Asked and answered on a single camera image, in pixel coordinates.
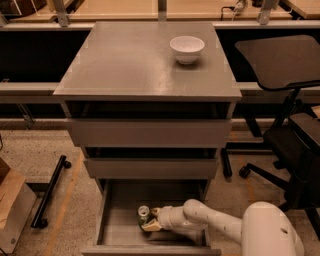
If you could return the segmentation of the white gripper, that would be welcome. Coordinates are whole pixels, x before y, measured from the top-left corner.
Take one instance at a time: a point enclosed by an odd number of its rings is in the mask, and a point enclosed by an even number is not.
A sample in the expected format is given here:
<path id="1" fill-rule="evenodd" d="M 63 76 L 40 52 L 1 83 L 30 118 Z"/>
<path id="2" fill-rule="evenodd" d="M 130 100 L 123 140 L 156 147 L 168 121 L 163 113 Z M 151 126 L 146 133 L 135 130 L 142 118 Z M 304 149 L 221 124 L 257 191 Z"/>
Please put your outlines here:
<path id="1" fill-rule="evenodd" d="M 172 206 L 152 208 L 150 211 L 153 216 L 157 216 L 157 219 L 153 218 L 147 223 L 142 224 L 142 230 L 144 232 L 158 232 L 162 228 L 165 230 L 172 230 L 174 228 L 170 218 L 172 209 Z"/>

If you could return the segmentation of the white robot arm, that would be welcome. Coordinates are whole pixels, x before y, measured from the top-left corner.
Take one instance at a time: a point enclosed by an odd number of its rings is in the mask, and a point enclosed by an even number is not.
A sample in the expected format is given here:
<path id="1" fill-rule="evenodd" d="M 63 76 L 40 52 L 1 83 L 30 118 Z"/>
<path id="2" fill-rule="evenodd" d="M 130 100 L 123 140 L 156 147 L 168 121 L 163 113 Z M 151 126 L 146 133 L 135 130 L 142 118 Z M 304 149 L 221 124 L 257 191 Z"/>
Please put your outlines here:
<path id="1" fill-rule="evenodd" d="M 144 232 L 204 230 L 213 227 L 241 246 L 241 256 L 304 256 L 304 245 L 287 216 L 267 202 L 251 204 L 242 218 L 189 199 L 182 206 L 137 210 Z"/>

